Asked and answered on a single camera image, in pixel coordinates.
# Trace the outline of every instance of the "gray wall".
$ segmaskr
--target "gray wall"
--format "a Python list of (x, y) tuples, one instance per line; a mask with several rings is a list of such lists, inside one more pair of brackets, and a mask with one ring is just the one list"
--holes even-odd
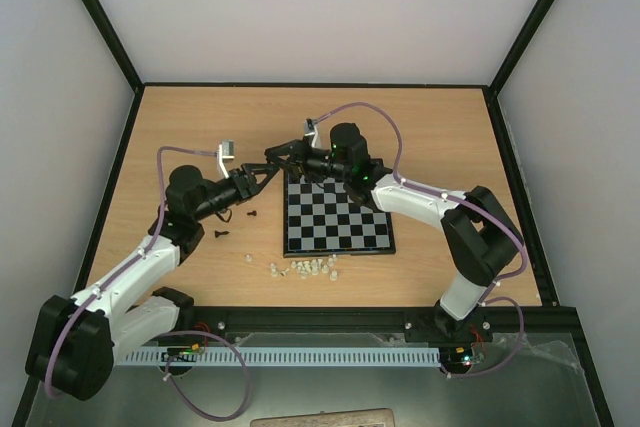
[(639, 33), (638, 0), (557, 0), (500, 96), (618, 425), (638, 425)]
[(0, 0), (0, 425), (40, 305), (69, 295), (132, 93), (80, 0)]
[(145, 81), (488, 83), (535, 0), (101, 0)]

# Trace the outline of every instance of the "purple cable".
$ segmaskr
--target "purple cable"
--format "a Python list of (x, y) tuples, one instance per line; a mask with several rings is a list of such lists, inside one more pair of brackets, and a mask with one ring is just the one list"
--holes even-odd
[[(182, 149), (180, 147), (171, 147), (168, 145), (162, 146), (158, 149), (156, 154), (156, 164), (158, 168), (158, 186), (160, 187), (160, 209), (158, 212), (158, 223), (156, 225), (156, 229), (151, 236), (151, 240), (144, 248), (144, 253), (149, 252), (156, 241), (158, 240), (158, 236), (160, 235), (160, 229), (162, 228), (162, 222), (164, 221), (164, 211), (165, 211), (165, 198), (164, 198), (164, 173), (162, 170), (162, 153), (170, 150), (173, 152), (180, 152), (183, 154), (193, 154), (193, 155), (203, 155), (208, 157), (215, 157), (217, 155), (216, 152), (209, 152), (206, 150), (190, 150), (190, 149)], [(102, 285), (99, 286), (100, 292), (103, 292), (107, 287), (109, 287), (117, 278), (119, 278), (123, 273), (125, 273), (133, 264), (135, 264), (140, 259), (140, 254), (136, 254), (131, 257), (127, 262), (125, 262), (122, 267), (116, 270), (107, 280), (104, 281)], [(47, 370), (44, 375), (44, 391), (47, 394), (47, 397), (50, 399), (56, 399), (59, 395), (53, 390), (53, 386), (51, 385), (51, 381), (53, 380), (53, 370), (58, 361), (58, 356), (60, 355), (60, 350), (62, 349), (62, 344), (69, 335), (74, 324), (77, 322), (78, 318), (82, 315), (82, 313), (87, 309), (87, 307), (93, 302), (97, 296), (95, 294), (91, 294), (73, 313), (73, 315), (69, 318), (65, 326), (60, 331), (60, 335), (56, 339), (56, 343), (51, 350), (51, 356), (49, 357), (49, 362), (47, 363)]]
[(520, 308), (518, 303), (515, 300), (513, 300), (511, 297), (495, 297), (495, 298), (493, 298), (491, 300), (487, 300), (485, 302), (485, 304), (489, 305), (489, 304), (493, 304), (494, 302), (500, 302), (500, 301), (503, 301), (503, 300), (506, 300), (507, 302), (511, 302), (513, 304), (513, 306), (518, 311), (518, 320), (520, 322), (520, 330), (518, 331), (518, 339), (516, 340), (516, 345), (514, 345), (513, 349), (511, 349), (511, 352), (509, 352), (509, 354), (499, 364), (494, 365), (493, 367), (489, 367), (487, 370), (482, 370), (480, 372), (470, 372), (470, 373), (467, 373), (467, 374), (452, 374), (444, 367), (444, 365), (441, 365), (440, 366), (440, 370), (442, 370), (442, 372), (447, 374), (447, 378), (451, 378), (451, 379), (467, 379), (467, 378), (472, 378), (472, 377), (481, 377), (483, 375), (487, 375), (487, 374), (491, 374), (493, 372), (497, 372), (498, 370), (503, 368), (505, 365), (507, 365), (511, 361), (511, 359), (513, 359), (513, 357), (518, 353), (518, 351), (522, 348), (522, 342), (524, 341), (524, 316), (522, 315), (522, 309)]
[[(438, 189), (434, 189), (431, 188), (427, 185), (423, 185), (423, 184), (419, 184), (417, 182), (412, 182), (410, 180), (405, 180), (403, 181), (402, 177), (400, 176), (400, 173), (398, 171), (398, 166), (400, 164), (400, 158), (402, 157), (402, 150), (403, 150), (403, 142), (402, 142), (402, 135), (400, 134), (400, 129), (398, 128), (398, 125), (395, 123), (395, 121), (391, 118), (391, 116), (389, 114), (387, 114), (384, 110), (382, 110), (380, 107), (378, 107), (377, 105), (373, 105), (370, 104), (368, 102), (351, 102), (349, 104), (345, 104), (345, 105), (341, 105), (340, 107), (336, 107), (335, 109), (333, 109), (332, 111), (321, 115), (320, 117), (318, 117), (316, 119), (317, 123), (320, 123), (324, 120), (327, 120), (329, 117), (337, 114), (338, 112), (341, 112), (345, 109), (349, 109), (352, 107), (367, 107), (371, 110), (374, 110), (375, 112), (379, 113), (380, 115), (382, 115), (387, 122), (389, 122), (389, 124), (391, 125), (391, 127), (393, 127), (394, 132), (396, 133), (396, 138), (398, 139), (398, 152), (396, 154), (396, 158), (393, 162), (393, 178), (395, 179), (396, 182), (398, 182), (401, 185), (404, 185), (405, 187), (411, 189), (411, 190), (415, 190), (418, 192), (423, 192), (425, 194), (428, 195), (433, 195), (436, 197), (440, 197), (442, 195), (443, 192), (445, 191), (441, 191)], [(502, 280), (502, 279), (508, 279), (510, 277), (515, 277), (516, 275), (520, 275), (522, 272), (524, 272), (527, 268), (527, 264), (529, 261), (529, 257), (527, 255), (527, 251), (524, 248), (524, 245), (522, 245), (522, 243), (520, 242), (520, 240), (515, 236), (515, 234), (513, 232), (511, 232), (509, 230), (509, 228), (504, 225), (504, 223), (500, 222), (498, 219), (496, 219), (493, 215), (491, 215), (489, 212), (485, 211), (484, 209), (478, 207), (475, 204), (472, 204), (471, 202), (468, 202), (465, 199), (461, 199), (457, 196), (454, 195), (447, 195), (447, 199), (451, 199), (451, 201), (456, 202), (460, 205), (463, 205), (464, 207), (473, 210), (474, 212), (480, 214), (482, 217), (484, 217), (485, 219), (487, 219), (489, 222), (491, 222), (492, 224), (494, 224), (496, 227), (498, 227), (498, 229), (500, 229), (508, 238), (509, 240), (511, 240), (513, 242), (513, 244), (516, 246), (516, 248), (518, 249), (518, 252), (520, 253), (520, 256), (522, 258), (522, 264), (520, 265), (520, 267), (516, 270), (514, 270), (513, 272), (508, 272), (506, 274), (501, 274), (498, 275), (493, 283), (487, 287), (487, 289), (484, 291), (484, 293), (482, 294), (482, 296), (480, 297), (480, 299), (478, 300), (478, 302), (483, 302), (484, 299), (487, 298), (487, 296), (489, 294), (491, 294), (491, 291), (495, 288), (496, 286), (496, 282)]]
[(176, 332), (167, 332), (166, 334), (158, 335), (158, 337), (173, 337), (176, 335), (199, 335), (199, 336), (209, 337), (210, 339), (220, 342), (222, 345), (224, 345), (229, 350), (231, 350), (231, 352), (233, 352), (234, 355), (237, 357), (238, 361), (240, 361), (240, 365), (242, 366), (242, 371), (244, 372), (244, 378), (245, 378), (244, 398), (242, 399), (242, 403), (240, 404), (240, 407), (238, 407), (238, 410), (236, 410), (233, 414), (227, 417), (218, 417), (216, 415), (208, 414), (205, 411), (199, 409), (198, 407), (196, 407), (196, 405), (193, 402), (187, 399), (187, 396), (184, 395), (184, 392), (182, 392), (180, 387), (178, 387), (178, 384), (176, 383), (176, 381), (173, 380), (173, 376), (169, 373), (169, 367), (171, 365), (171, 361), (173, 360), (173, 357), (169, 357), (169, 359), (167, 360), (167, 363), (164, 366), (164, 373), (166, 374), (165, 380), (168, 380), (173, 386), (173, 388), (176, 389), (176, 392), (178, 392), (178, 395), (180, 395), (180, 398), (182, 399), (182, 402), (184, 403), (184, 405), (189, 407), (189, 409), (191, 409), (193, 412), (198, 414), (200, 417), (203, 417), (207, 420), (211, 420), (213, 422), (227, 422), (229, 420), (237, 419), (242, 414), (244, 414), (247, 408), (249, 407), (249, 400), (251, 399), (251, 391), (253, 390), (253, 384), (251, 383), (251, 374), (249, 373), (249, 368), (247, 367), (247, 364), (244, 358), (242, 357), (242, 354), (238, 352), (238, 349), (236, 349), (233, 345), (231, 345), (222, 337), (218, 337), (217, 335), (211, 334), (209, 332), (202, 332), (200, 330), (181, 330)]

